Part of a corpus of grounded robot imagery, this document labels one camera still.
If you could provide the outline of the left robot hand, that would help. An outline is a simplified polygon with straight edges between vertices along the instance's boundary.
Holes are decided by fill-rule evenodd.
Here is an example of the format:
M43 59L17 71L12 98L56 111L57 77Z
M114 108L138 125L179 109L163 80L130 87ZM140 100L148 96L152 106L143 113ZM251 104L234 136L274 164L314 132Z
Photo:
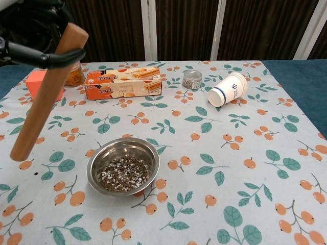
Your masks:
M50 27L63 34L74 18L64 1L1 1L1 60L42 69L63 68L85 56L74 48L63 54L48 53Z

